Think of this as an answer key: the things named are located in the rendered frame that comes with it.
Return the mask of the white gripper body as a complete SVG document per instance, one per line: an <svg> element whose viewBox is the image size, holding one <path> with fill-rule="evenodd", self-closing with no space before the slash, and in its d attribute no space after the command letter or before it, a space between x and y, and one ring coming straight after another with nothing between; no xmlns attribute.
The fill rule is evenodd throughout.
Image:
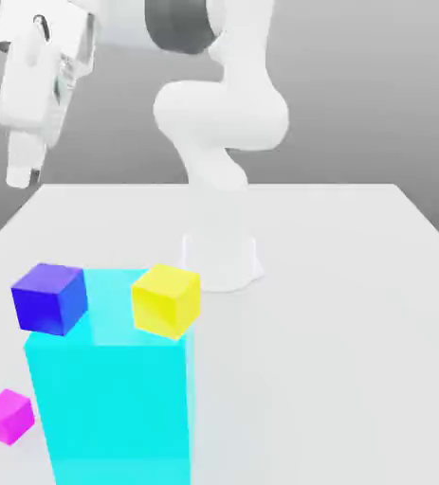
<svg viewBox="0 0 439 485"><path fill-rule="evenodd" d="M13 43L0 87L0 124L38 135L54 147L65 112L57 89L59 74L60 54L52 44L29 48Z"/></svg>

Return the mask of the small blue cube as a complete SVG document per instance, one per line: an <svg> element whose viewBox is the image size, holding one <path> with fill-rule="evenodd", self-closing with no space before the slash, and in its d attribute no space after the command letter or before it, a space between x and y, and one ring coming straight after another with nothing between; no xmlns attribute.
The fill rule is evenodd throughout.
<svg viewBox="0 0 439 485"><path fill-rule="evenodd" d="M65 336L88 310L84 271L38 263L11 286L22 330Z"/></svg>

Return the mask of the small yellow cube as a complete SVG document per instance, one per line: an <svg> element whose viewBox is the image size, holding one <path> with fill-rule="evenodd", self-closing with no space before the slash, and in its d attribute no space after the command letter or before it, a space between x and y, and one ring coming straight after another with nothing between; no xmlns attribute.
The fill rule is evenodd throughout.
<svg viewBox="0 0 439 485"><path fill-rule="evenodd" d="M131 286L135 327L179 340L200 315L197 273L156 264Z"/></svg>

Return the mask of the small magenta cube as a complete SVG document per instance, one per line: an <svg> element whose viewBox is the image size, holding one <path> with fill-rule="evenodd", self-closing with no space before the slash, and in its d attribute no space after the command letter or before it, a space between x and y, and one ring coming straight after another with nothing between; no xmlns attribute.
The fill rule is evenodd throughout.
<svg viewBox="0 0 439 485"><path fill-rule="evenodd" d="M8 388L0 392L0 441L13 445L35 424L29 397Z"/></svg>

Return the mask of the large cyan box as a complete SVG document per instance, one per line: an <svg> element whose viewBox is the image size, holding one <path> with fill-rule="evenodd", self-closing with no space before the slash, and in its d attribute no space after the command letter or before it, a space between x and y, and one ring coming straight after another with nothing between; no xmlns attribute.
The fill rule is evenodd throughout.
<svg viewBox="0 0 439 485"><path fill-rule="evenodd" d="M87 269L88 311L25 344L55 485L192 485L193 333L136 328L139 270Z"/></svg>

